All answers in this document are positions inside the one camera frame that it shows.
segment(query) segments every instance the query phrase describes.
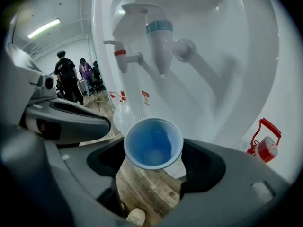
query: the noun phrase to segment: ceiling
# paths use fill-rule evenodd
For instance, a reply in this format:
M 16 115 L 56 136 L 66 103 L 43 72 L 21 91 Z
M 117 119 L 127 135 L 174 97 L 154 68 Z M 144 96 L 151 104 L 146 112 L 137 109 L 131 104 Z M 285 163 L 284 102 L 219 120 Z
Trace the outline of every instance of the ceiling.
M 13 44 L 36 56 L 78 35 L 90 35 L 92 0 L 26 0 L 20 9 Z M 32 39 L 28 35 L 56 19 L 55 25 Z

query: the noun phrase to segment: black hair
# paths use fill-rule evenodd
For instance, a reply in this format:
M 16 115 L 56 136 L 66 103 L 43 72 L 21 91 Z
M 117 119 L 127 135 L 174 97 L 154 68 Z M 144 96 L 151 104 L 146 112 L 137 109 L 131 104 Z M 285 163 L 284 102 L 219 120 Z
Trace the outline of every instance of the black hair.
M 63 57 L 63 56 L 65 56 L 65 51 L 59 51 L 58 53 L 57 53 L 57 56 L 58 56 L 58 58 L 60 59 L 61 57 Z

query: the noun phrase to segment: black pants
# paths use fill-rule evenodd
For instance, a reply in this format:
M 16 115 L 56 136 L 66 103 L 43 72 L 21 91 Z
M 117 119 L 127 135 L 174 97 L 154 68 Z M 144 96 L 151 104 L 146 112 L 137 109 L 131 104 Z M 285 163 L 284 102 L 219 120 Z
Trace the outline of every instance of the black pants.
M 73 102 L 72 93 L 76 95 L 79 102 L 83 102 L 83 97 L 81 92 L 79 91 L 77 81 L 75 78 L 62 80 L 62 85 L 65 91 L 66 99 L 70 102 Z

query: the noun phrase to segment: person in purple shirt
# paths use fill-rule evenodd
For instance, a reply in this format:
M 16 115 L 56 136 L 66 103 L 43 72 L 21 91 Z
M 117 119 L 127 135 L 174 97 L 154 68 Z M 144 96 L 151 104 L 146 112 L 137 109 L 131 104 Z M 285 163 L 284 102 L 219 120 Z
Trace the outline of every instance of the person in purple shirt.
M 94 86 L 93 79 L 91 78 L 92 67 L 85 61 L 84 58 L 80 59 L 79 72 L 84 79 L 87 96 L 90 96 L 89 85 L 93 88 L 94 92 L 98 93 Z

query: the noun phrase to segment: person in black shirt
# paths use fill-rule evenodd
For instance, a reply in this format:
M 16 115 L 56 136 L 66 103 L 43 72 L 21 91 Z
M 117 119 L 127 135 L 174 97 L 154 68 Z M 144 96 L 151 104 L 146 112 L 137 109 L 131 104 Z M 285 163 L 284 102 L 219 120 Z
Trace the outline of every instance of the person in black shirt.
M 81 105 L 84 105 L 82 94 L 77 85 L 79 80 L 74 63 L 72 60 L 65 58 L 65 51 L 59 51 L 57 56 L 59 57 L 59 61 L 55 66 L 55 75 L 57 75 L 58 80 L 63 85 L 67 100 L 74 101 L 72 97 L 72 93 L 74 92 Z

